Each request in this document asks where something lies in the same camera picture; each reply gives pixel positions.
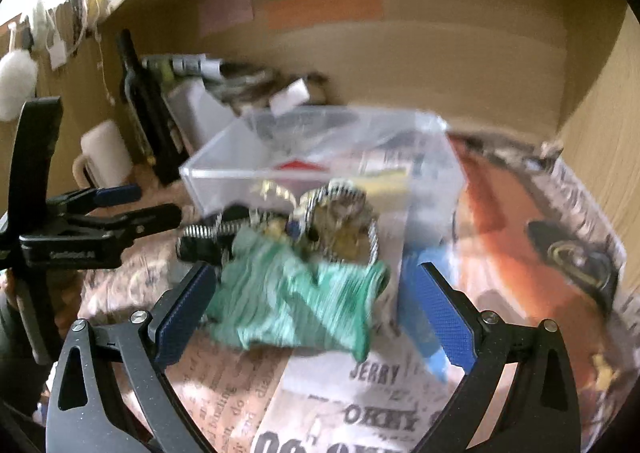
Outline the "white fluffy pompom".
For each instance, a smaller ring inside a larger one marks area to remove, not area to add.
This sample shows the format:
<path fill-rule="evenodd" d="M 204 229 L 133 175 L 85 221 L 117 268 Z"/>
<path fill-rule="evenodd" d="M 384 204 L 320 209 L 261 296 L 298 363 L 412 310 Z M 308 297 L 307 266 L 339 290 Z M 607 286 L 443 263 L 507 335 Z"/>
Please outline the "white fluffy pompom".
<path fill-rule="evenodd" d="M 35 97 L 38 64 L 28 50 L 16 49 L 1 58 L 0 118 L 11 123 L 20 115 L 23 104 Z"/>

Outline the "black gold headband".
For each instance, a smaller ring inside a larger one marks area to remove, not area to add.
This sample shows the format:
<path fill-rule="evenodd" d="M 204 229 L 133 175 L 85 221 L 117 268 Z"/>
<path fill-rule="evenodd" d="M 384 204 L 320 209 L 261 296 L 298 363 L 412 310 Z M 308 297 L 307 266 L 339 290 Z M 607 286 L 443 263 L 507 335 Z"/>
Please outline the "black gold headband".
<path fill-rule="evenodd" d="M 283 222 L 284 235 L 294 242 L 303 237 L 311 244 L 319 242 L 316 228 L 309 227 L 303 232 L 302 224 L 286 213 L 232 204 L 186 226 L 176 244 L 177 257 L 184 262 L 205 261 L 221 265 L 231 257 L 233 240 L 243 227 L 267 229 L 271 222 Z"/>

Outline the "green knitted cloth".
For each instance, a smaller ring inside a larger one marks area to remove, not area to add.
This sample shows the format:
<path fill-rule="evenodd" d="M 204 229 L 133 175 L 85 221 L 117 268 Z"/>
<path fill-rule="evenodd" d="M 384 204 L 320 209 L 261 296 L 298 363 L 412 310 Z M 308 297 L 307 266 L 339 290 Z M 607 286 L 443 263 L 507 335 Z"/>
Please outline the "green knitted cloth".
<path fill-rule="evenodd" d="M 385 262 L 306 261 L 282 239 L 243 228 L 206 308 L 212 340 L 255 346 L 345 351 L 368 358 L 374 304 L 386 288 Z"/>

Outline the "clear plastic box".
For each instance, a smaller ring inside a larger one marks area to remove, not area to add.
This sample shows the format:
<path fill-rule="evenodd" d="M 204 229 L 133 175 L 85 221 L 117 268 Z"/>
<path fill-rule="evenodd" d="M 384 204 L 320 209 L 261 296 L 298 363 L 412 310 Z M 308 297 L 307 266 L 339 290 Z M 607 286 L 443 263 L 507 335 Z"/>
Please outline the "clear plastic box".
<path fill-rule="evenodd" d="M 326 171 L 278 169 L 293 160 Z M 378 215 L 380 258 L 390 268 L 375 303 L 377 327 L 395 320 L 402 255 L 450 239 L 465 187 L 444 120 L 373 106 L 246 114 L 189 158 L 180 175 L 203 216 L 231 204 L 289 214 L 305 193 L 332 181 L 363 190 Z"/>

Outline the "red fabric pouch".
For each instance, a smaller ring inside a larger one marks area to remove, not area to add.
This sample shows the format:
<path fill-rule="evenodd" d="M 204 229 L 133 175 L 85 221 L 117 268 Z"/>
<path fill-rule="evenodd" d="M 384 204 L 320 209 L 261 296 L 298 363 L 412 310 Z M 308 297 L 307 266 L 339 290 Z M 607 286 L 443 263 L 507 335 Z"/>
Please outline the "red fabric pouch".
<path fill-rule="evenodd" d="M 293 170 L 293 172 L 325 172 L 326 169 L 314 163 L 299 160 L 288 161 L 278 166 L 279 170 Z"/>

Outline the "cream ceramic mug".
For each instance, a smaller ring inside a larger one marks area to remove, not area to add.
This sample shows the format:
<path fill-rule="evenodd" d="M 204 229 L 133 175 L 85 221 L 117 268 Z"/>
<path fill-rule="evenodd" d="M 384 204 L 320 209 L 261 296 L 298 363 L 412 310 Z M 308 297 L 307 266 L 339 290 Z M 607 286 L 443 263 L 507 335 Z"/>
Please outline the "cream ceramic mug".
<path fill-rule="evenodd" d="M 72 166 L 78 187 L 114 188 L 128 182 L 134 164 L 113 120 L 96 125 L 83 134 L 80 148 L 81 153 Z"/>

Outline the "rolled newspaper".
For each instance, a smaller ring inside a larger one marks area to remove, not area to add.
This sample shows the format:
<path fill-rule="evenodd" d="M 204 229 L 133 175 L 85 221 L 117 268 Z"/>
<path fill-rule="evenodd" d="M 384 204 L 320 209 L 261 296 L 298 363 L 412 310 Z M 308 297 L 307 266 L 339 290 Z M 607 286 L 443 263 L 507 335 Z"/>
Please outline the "rolled newspaper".
<path fill-rule="evenodd" d="M 214 82 L 224 80 L 222 61 L 206 54 L 150 54 L 144 56 L 141 63 L 160 80 L 182 77 L 201 77 Z"/>

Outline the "dark wine bottle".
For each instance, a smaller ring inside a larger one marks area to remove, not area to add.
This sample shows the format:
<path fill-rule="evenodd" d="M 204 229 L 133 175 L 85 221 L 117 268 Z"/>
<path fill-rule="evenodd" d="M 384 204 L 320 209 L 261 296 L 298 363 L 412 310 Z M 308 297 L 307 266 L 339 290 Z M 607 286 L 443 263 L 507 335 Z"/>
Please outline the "dark wine bottle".
<path fill-rule="evenodd" d="M 180 178 L 179 168 L 188 158 L 179 128 L 168 110 L 160 84 L 138 58 L 130 31 L 119 33 L 118 51 L 126 97 L 141 151 L 163 186 Z"/>

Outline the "pink sticky note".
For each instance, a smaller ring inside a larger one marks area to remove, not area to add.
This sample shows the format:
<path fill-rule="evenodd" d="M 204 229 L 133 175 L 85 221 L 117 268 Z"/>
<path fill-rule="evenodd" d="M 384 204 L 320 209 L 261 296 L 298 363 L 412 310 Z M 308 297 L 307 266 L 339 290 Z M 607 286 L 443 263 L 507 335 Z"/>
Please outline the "pink sticky note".
<path fill-rule="evenodd" d="M 198 4 L 198 32 L 202 37 L 253 20 L 253 0 L 202 0 Z"/>

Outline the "white card box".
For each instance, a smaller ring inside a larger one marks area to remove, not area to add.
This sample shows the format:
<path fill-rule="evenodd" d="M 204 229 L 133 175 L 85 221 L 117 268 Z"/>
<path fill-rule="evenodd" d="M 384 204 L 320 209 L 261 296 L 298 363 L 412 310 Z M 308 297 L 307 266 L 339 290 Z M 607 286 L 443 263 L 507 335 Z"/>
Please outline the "white card box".
<path fill-rule="evenodd" d="M 310 99 L 306 80 L 299 78 L 288 86 L 276 92 L 269 99 L 269 109 L 273 116 L 278 117 L 291 112 L 297 106 L 302 106 Z"/>

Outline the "white plastic sheet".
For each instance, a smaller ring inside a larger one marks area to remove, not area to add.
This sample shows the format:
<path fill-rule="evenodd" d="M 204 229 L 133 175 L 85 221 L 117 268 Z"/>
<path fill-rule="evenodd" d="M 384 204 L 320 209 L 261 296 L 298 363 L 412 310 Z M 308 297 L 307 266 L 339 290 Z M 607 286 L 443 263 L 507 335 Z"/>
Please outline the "white plastic sheet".
<path fill-rule="evenodd" d="M 216 99 L 201 78 L 183 80 L 166 96 L 169 112 L 190 155 L 231 124 L 236 116 Z"/>

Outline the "orange sticky note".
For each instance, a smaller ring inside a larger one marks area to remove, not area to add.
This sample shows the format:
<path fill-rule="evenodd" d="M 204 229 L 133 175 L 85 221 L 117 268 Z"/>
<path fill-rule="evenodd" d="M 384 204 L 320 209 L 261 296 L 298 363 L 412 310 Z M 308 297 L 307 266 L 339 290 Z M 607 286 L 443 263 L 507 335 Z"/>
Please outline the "orange sticky note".
<path fill-rule="evenodd" d="M 270 30 L 318 24 L 380 20 L 384 0 L 270 0 L 264 5 Z"/>

